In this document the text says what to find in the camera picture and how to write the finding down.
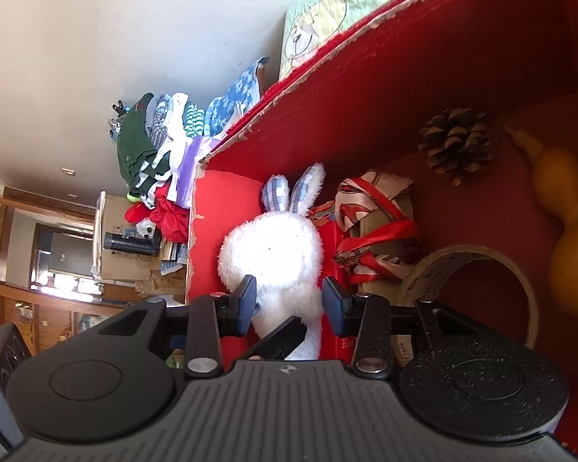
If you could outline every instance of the plaid fabric ear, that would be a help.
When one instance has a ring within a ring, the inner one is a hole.
[[[321,163],[315,163],[302,174],[291,192],[289,211],[292,214],[306,216],[308,210],[315,204],[319,192],[321,192],[324,177],[324,166]]]
[[[272,176],[263,186],[261,201],[268,212],[287,212],[289,183],[285,176]]]

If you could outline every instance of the stuffed toy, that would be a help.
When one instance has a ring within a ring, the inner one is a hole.
[[[262,201],[266,213],[231,231],[220,248],[218,273],[229,291],[242,277],[257,279],[254,329],[262,338],[290,316],[299,316],[307,330],[304,342],[289,360],[316,360],[321,349],[323,303],[317,280],[323,248],[313,223],[306,218],[324,181],[321,164],[299,178],[289,196],[284,176],[265,184]]]

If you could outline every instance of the red paper box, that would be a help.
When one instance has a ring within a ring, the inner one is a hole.
[[[321,286],[321,282],[326,276],[333,276],[341,286],[348,288],[347,272],[334,262],[332,258],[337,245],[344,238],[344,233],[336,225],[336,222],[330,220],[321,224],[316,223],[316,226],[324,246],[324,263],[321,269],[321,277],[319,278],[319,286]],[[356,339],[354,337],[334,337],[334,334],[331,332],[330,322],[327,320],[327,317],[324,316],[319,359],[336,359],[349,364],[353,357],[355,347]]]
[[[459,187],[436,176],[417,152],[420,128],[450,107],[483,110],[492,132],[489,171]],[[427,250],[484,245],[530,279],[540,310],[536,350],[571,385],[557,434],[578,454],[578,321],[559,311],[547,282],[562,225],[535,202],[530,163],[503,122],[578,155],[578,0],[390,3],[273,86],[202,162],[190,214],[188,296],[223,290],[220,245],[232,228],[262,213],[260,191],[272,174],[294,182],[322,162],[324,200],[342,179],[370,168],[411,176]],[[463,268],[441,298],[524,340],[526,299],[498,266]],[[233,342],[223,350],[238,348]]]

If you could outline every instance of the red box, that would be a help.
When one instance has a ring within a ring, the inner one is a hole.
[[[344,233],[336,225],[336,222],[327,222],[318,225],[319,235],[324,246],[324,263],[319,278],[319,286],[326,276],[333,276],[338,280],[341,286],[348,288],[347,272],[333,260],[336,247],[344,238]],[[353,357],[353,350],[356,347],[354,337],[337,338],[331,332],[330,323],[324,316],[323,330],[321,334],[321,351],[319,359],[321,360],[342,360],[349,364]]]
[[[493,139],[488,173],[459,187],[417,152],[419,129],[450,107],[484,110]],[[189,297],[223,290],[220,245],[262,213],[260,191],[272,174],[292,183],[322,162],[324,201],[342,179],[372,167],[411,176],[427,250],[484,245],[510,257],[532,282],[541,316],[536,350],[571,384],[557,435],[578,454],[578,321],[558,310],[547,283],[562,225],[535,202],[530,164],[503,122],[578,155],[578,0],[390,3],[273,86],[202,162],[190,215]],[[472,263],[441,297],[523,341],[526,299],[498,266]],[[236,346],[226,345],[225,354]]]

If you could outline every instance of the yellow gourd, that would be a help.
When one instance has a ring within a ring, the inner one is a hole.
[[[561,147],[545,147],[523,130],[506,130],[533,163],[538,202],[565,225],[550,257],[549,283],[559,307],[578,318],[578,159]]]

